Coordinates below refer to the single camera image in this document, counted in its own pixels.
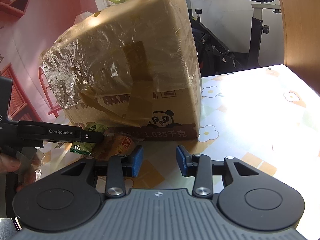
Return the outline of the person left hand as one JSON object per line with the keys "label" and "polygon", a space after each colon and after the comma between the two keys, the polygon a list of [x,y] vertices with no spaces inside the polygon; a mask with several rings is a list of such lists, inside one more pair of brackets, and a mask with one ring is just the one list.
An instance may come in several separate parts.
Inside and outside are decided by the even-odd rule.
{"label": "person left hand", "polygon": [[[39,155],[36,154],[31,162],[31,167],[24,173],[23,182],[17,186],[17,192],[36,181],[36,168],[41,165],[41,162],[42,158],[39,158]],[[3,150],[1,150],[1,173],[15,172],[20,168],[20,165],[21,163],[18,159],[4,154]]]}

